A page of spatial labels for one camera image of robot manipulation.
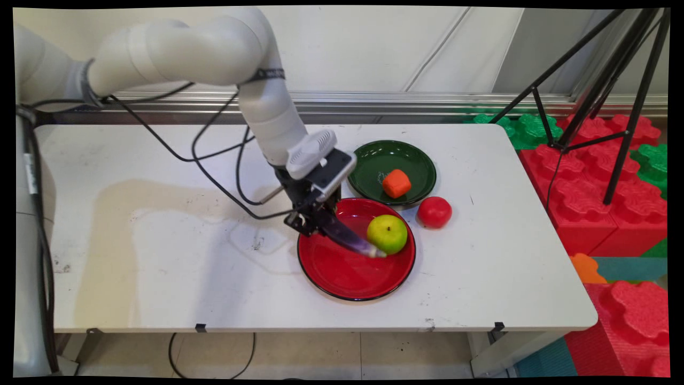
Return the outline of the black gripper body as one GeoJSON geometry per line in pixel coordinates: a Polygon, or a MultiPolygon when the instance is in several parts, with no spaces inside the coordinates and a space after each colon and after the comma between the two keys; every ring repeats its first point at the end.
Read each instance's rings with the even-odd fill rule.
{"type": "Polygon", "coordinates": [[[322,202],[340,200],[342,166],[315,166],[301,179],[292,177],[284,167],[276,167],[275,175],[291,201],[292,212],[316,211],[318,218],[322,202]]]}

